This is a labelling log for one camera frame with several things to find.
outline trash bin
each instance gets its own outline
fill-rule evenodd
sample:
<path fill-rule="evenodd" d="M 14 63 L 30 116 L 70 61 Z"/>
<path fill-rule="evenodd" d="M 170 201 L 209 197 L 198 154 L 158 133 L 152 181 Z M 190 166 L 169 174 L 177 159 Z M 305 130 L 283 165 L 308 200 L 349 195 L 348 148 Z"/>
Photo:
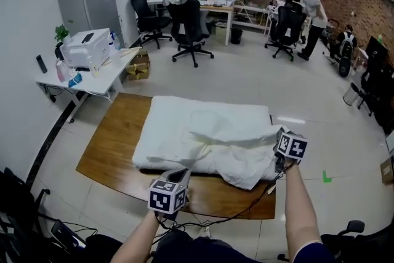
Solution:
<path fill-rule="evenodd" d="M 242 30 L 241 29 L 231 29 L 231 43 L 239 44 L 241 42 Z"/>
<path fill-rule="evenodd" d="M 354 101 L 359 96 L 360 90 L 356 86 L 355 83 L 351 83 L 349 89 L 347 89 L 346 93 L 342 97 L 345 103 L 349 106 L 352 106 Z"/>

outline white printer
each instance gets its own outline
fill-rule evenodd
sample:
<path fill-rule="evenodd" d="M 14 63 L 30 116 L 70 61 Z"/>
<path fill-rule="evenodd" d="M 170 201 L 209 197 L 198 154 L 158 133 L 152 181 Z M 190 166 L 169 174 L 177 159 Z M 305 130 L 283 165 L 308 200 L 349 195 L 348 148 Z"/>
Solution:
<path fill-rule="evenodd" d="M 109 37 L 110 29 L 79 32 L 71 38 L 70 44 L 62 45 L 60 50 L 70 67 L 89 67 L 89 60 L 99 67 L 110 56 Z"/>

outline red brick wall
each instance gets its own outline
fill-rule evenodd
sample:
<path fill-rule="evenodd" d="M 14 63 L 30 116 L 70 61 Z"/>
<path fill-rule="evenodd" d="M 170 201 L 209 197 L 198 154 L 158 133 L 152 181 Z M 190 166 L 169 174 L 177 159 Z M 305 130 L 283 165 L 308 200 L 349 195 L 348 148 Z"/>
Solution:
<path fill-rule="evenodd" d="M 351 24 L 359 46 L 366 48 L 369 38 L 383 36 L 394 65 L 394 2 L 390 0 L 320 0 L 328 18 L 340 22 L 340 27 Z"/>

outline cardboard box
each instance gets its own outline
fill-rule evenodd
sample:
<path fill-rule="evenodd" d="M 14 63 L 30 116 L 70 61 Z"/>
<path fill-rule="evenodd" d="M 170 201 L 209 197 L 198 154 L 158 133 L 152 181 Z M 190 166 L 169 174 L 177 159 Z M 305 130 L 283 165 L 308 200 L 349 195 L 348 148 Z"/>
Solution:
<path fill-rule="evenodd" d="M 150 59 L 147 51 L 140 51 L 126 67 L 129 81 L 147 79 L 149 77 Z"/>
<path fill-rule="evenodd" d="M 382 182 L 390 184 L 394 181 L 394 156 L 384 161 L 380 165 L 380 172 L 382 173 Z"/>

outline tiled floor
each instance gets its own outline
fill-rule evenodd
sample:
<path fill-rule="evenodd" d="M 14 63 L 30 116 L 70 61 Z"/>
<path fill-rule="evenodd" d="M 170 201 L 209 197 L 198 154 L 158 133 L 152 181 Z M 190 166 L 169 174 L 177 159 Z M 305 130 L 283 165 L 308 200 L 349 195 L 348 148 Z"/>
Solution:
<path fill-rule="evenodd" d="M 321 233 L 337 233 L 352 219 L 365 221 L 365 233 L 388 225 L 394 213 L 393 187 L 384 186 L 379 165 L 388 157 L 384 133 L 365 109 L 344 104 L 342 96 L 351 78 L 343 79 L 322 55 L 318 43 L 309 62 L 285 55 L 271 57 L 263 48 L 265 38 L 244 32 L 242 43 L 225 47 L 212 37 L 205 49 L 215 59 L 190 56 L 176 63 L 175 42 L 146 48 L 151 57 L 147 80 L 125 83 L 126 92 L 140 95 L 176 95 L 191 99 L 266 105 L 273 123 L 281 123 L 310 139 L 300 165 L 315 207 Z M 52 194 L 45 197 L 46 213 L 63 221 L 95 227 L 100 233 L 123 241 L 147 211 L 146 203 L 106 188 L 75 171 L 75 167 L 109 101 L 90 97 L 73 124 L 66 124 L 50 148 L 33 186 Z M 286 121 L 298 119 L 298 123 Z M 323 170 L 332 178 L 323 182 Z M 233 220 L 211 227 L 215 238 L 231 244 L 248 257 L 276 262 L 286 252 L 284 230 L 284 179 L 276 187 L 276 218 L 270 221 Z M 178 221 L 203 220 L 181 213 Z M 198 228 L 188 232 L 197 236 Z M 90 232 L 80 233 L 87 237 Z"/>

